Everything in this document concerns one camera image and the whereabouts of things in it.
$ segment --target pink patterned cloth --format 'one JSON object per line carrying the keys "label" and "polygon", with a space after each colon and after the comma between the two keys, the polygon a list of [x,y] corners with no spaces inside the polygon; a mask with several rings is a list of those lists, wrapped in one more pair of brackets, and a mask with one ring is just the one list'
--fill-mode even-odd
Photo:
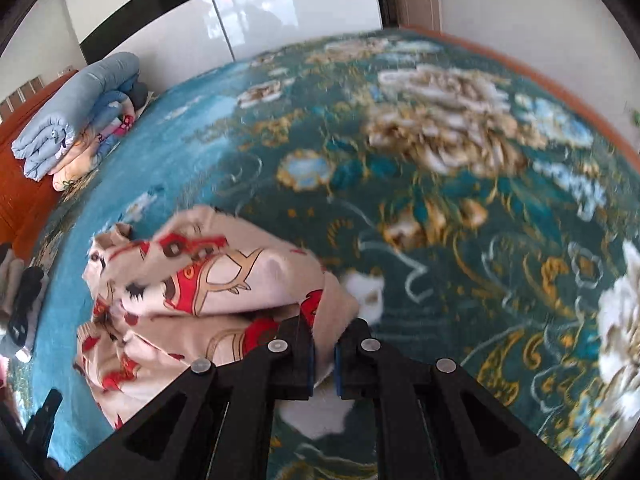
{"label": "pink patterned cloth", "polygon": [[122,122],[120,123],[120,126],[118,126],[114,132],[113,135],[119,136],[119,137],[124,137],[125,135],[127,135],[128,131],[131,129],[131,127],[133,126],[133,123],[136,121],[136,116],[135,114],[133,115],[124,115],[122,117]]}
{"label": "pink patterned cloth", "polygon": [[80,153],[80,155],[76,156],[76,158],[53,175],[53,189],[56,191],[64,191],[76,180],[84,177],[87,173],[94,170],[94,155],[98,151],[100,143],[105,139],[108,139],[109,136],[114,135],[121,127],[122,122],[119,119],[111,121],[109,126],[101,131],[100,135],[95,137],[84,151]]}
{"label": "pink patterned cloth", "polygon": [[330,372],[358,303],[312,253],[208,206],[175,214],[151,240],[129,234],[117,224],[94,238],[82,275],[94,310],[74,365],[112,426],[191,362],[240,360],[298,313],[312,326],[316,380]]}

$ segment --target folded blue quilt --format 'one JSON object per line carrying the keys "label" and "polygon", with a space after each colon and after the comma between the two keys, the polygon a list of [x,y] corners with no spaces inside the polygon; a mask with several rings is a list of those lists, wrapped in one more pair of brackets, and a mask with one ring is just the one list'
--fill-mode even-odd
{"label": "folded blue quilt", "polygon": [[104,158],[111,153],[111,150],[120,142],[120,137],[117,135],[110,135],[106,139],[104,139],[100,146],[98,146],[98,150],[95,152],[94,158],[92,159],[92,166],[97,168],[98,165],[104,160]]}
{"label": "folded blue quilt", "polygon": [[113,100],[108,105],[104,105],[102,110],[98,112],[95,117],[91,120],[87,128],[90,128],[95,132],[95,135],[100,134],[111,121],[113,121],[116,117],[122,113],[122,104],[117,100]]}
{"label": "folded blue quilt", "polygon": [[41,180],[95,117],[94,106],[101,95],[115,89],[130,90],[139,70],[137,56],[119,52],[87,66],[67,81],[12,143],[14,157],[26,159],[24,176]]}
{"label": "folded blue quilt", "polygon": [[[121,90],[122,86],[124,85],[126,85],[126,82],[123,83],[118,90],[109,90],[108,92],[105,92],[100,97],[98,97],[98,100],[95,102],[94,107],[89,114],[89,124],[95,124],[100,114],[104,113],[106,107],[113,103],[121,103],[127,98],[127,94],[125,94]],[[102,127],[100,129],[96,128],[96,130],[100,131],[108,123],[110,123],[112,119],[113,117],[109,121],[107,121],[106,124],[102,124]]]}

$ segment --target screw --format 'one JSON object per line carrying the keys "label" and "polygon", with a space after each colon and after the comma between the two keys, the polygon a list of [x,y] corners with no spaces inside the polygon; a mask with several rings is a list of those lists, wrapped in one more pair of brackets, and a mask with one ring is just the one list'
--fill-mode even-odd
{"label": "screw", "polygon": [[377,352],[380,350],[380,341],[369,337],[368,339],[363,339],[360,346],[365,352]]}
{"label": "screw", "polygon": [[267,345],[267,348],[276,354],[284,352],[287,347],[289,347],[289,345],[284,341],[284,339],[274,339],[273,341],[269,341],[269,344]]}
{"label": "screw", "polygon": [[196,375],[202,375],[207,373],[211,369],[211,361],[201,357],[191,363],[191,371]]}
{"label": "screw", "polygon": [[436,368],[444,374],[450,374],[456,371],[456,362],[453,359],[444,357],[436,361]]}

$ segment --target bed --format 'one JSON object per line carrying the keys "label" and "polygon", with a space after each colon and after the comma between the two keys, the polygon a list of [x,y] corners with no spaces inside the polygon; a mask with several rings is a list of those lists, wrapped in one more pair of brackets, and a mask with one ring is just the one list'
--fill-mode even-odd
{"label": "bed", "polygon": [[[603,327],[624,329],[598,313],[633,289],[639,166],[554,83],[444,36],[325,38],[198,76],[153,102],[49,219],[34,358],[11,370],[22,416],[62,392],[50,454],[64,468],[111,433],[71,366],[90,239],[117,221],[150,237],[205,203],[367,283],[376,337],[455,359],[594,478],[633,426],[616,401],[636,391],[601,350]],[[269,476],[373,478],[374,441],[365,404],[315,439],[277,415]]]}

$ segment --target black object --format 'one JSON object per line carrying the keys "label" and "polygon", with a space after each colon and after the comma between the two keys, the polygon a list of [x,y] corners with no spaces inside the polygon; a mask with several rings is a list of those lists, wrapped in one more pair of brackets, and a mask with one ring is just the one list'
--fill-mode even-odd
{"label": "black object", "polygon": [[[65,480],[265,478],[274,400],[308,399],[312,355],[308,327],[296,317],[241,362],[196,362]],[[359,319],[336,357],[342,398],[376,407],[381,480],[578,479],[453,361],[407,359],[370,339]],[[442,363],[454,370],[439,371]]]}
{"label": "black object", "polygon": [[29,313],[40,290],[44,272],[40,267],[27,267],[20,277],[20,285],[15,295],[14,309],[7,325],[6,334],[0,340],[0,354],[12,357],[24,347],[29,333]]}
{"label": "black object", "polygon": [[343,399],[373,400],[380,480],[579,479],[451,359],[413,361],[370,338],[361,319],[340,338],[337,384]]}
{"label": "black object", "polygon": [[52,389],[42,407],[27,422],[24,428],[24,441],[31,451],[32,462],[44,462],[49,450],[53,421],[62,402],[62,394]]}
{"label": "black object", "polygon": [[131,88],[129,92],[126,92],[126,94],[129,99],[131,99],[133,109],[135,111],[138,111],[146,103],[146,98],[149,94],[149,88],[144,83],[138,81],[133,85],[133,88]]}
{"label": "black object", "polygon": [[7,480],[45,480],[44,463],[62,394],[51,390],[24,432],[4,402],[0,402],[0,472]]}

